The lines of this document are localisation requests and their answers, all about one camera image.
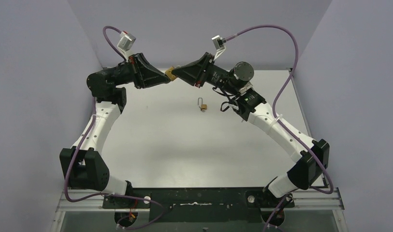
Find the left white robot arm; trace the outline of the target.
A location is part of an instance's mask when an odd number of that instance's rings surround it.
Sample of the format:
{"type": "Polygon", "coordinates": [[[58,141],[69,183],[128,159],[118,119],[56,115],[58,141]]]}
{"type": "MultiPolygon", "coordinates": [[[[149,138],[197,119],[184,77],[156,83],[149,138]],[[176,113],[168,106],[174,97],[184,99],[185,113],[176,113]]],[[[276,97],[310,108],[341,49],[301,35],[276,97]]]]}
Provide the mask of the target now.
{"type": "Polygon", "coordinates": [[[134,201],[129,181],[112,175],[103,160],[102,150],[115,121],[127,103],[124,84],[133,83],[143,89],[167,84],[175,80],[169,73],[153,67],[142,53],[131,55],[112,68],[104,68],[87,77],[87,87],[93,97],[90,120],[79,139],[60,152],[59,159],[64,174],[64,189],[91,189],[115,195],[122,206],[134,201]]]}

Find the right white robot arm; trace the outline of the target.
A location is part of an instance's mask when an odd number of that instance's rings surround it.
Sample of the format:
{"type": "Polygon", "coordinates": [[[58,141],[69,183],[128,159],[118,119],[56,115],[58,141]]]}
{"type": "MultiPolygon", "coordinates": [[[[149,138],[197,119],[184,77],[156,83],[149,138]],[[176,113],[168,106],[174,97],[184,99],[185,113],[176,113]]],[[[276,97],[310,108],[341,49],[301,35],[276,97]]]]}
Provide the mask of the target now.
{"type": "Polygon", "coordinates": [[[329,144],[305,135],[254,90],[251,79],[253,67],[244,61],[230,71],[214,64],[214,56],[205,53],[199,60],[176,67],[172,74],[186,83],[202,87],[205,83],[219,89],[228,99],[228,107],[244,121],[264,131],[289,155],[294,165],[283,175],[275,177],[263,189],[263,200],[276,206],[282,197],[297,189],[307,190],[328,167],[329,144]]]}

